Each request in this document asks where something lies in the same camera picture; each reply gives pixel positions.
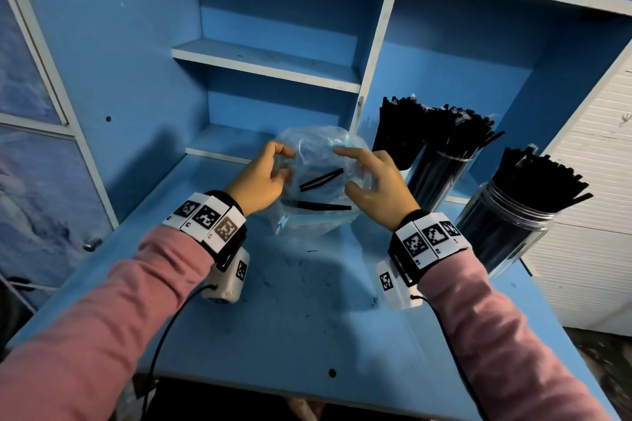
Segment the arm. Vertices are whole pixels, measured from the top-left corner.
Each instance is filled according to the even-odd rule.
[[[419,210],[386,152],[334,149],[371,171],[377,189],[350,182],[345,192],[374,221],[391,232]],[[438,311],[459,363],[492,420],[601,421],[608,419],[588,388],[526,325],[509,298],[494,290],[471,250],[428,270],[419,290]]]
[[[0,406],[12,420],[107,419],[147,343],[208,274],[188,235],[157,226],[138,254],[0,365]]]

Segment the transparent plastic bag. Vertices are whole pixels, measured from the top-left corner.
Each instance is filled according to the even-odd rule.
[[[373,177],[355,160],[338,156],[333,147],[368,148],[357,135],[341,127],[287,129],[275,140],[294,150],[288,159],[276,155],[273,172],[289,167],[292,176],[283,193],[263,215],[272,221],[275,234],[315,237],[351,223],[359,209],[344,194],[352,180],[371,189]]]

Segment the person's left hand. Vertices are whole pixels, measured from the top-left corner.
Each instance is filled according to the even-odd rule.
[[[281,168],[278,173],[272,174],[275,154],[294,158],[294,152],[288,146],[270,141],[257,158],[224,188],[239,203],[243,216],[268,208],[283,191],[283,183],[290,176],[290,170]]]

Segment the blue tabletop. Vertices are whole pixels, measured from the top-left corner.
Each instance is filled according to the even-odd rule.
[[[185,156],[10,346],[46,327],[99,284],[191,193],[225,186],[242,167]],[[461,209],[447,202],[440,207],[453,219]],[[192,301],[162,347],[156,374],[424,417],[480,419],[430,307],[393,311],[381,299],[375,264],[385,256],[389,232],[364,215],[313,240],[274,236],[259,216],[248,223],[245,248],[251,259],[241,299],[234,305]],[[618,418],[524,268],[514,264],[494,286]],[[156,343],[154,337],[139,370],[148,369]],[[336,377],[329,376],[330,369]]]

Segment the hand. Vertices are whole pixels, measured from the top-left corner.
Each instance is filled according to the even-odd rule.
[[[394,232],[406,215],[419,210],[388,153],[347,147],[336,147],[334,153],[357,160],[373,175],[377,183],[375,191],[364,190],[354,182],[344,187],[344,193],[372,220]]]
[[[290,170],[281,168],[278,173],[272,174],[275,154],[294,157],[289,147],[279,142],[268,142],[257,158],[248,163],[224,188],[239,203],[244,216],[268,208],[283,191],[283,183],[289,177]]]

